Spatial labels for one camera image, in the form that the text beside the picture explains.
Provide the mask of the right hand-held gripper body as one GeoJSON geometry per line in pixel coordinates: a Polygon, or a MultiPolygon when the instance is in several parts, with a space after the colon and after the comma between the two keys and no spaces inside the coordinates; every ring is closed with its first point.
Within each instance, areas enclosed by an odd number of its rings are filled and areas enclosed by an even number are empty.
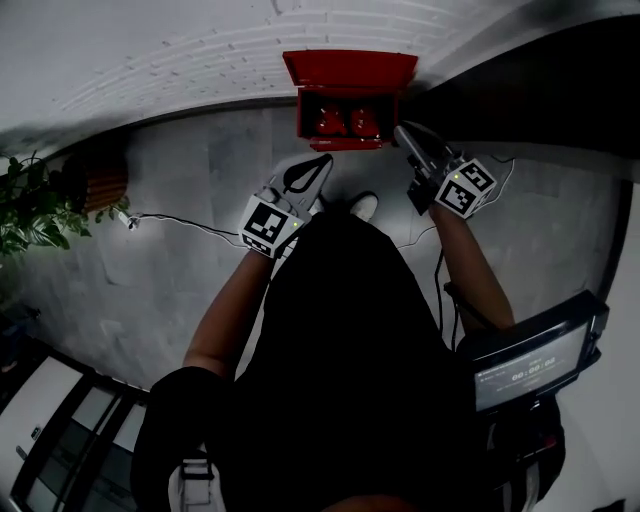
{"type": "Polygon", "coordinates": [[[497,185],[497,180],[477,158],[451,148],[438,157],[412,153],[407,161],[414,169],[407,195],[419,215],[438,204],[468,219],[497,185]]]}

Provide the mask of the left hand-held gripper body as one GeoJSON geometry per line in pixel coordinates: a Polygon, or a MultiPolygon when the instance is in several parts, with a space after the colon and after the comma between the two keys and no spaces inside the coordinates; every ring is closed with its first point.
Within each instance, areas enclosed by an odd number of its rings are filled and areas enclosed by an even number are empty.
{"type": "Polygon", "coordinates": [[[310,222],[310,209],[320,193],[314,200],[288,199],[285,180],[272,177],[249,198],[240,220],[240,240],[247,248],[278,259],[310,222]]]}

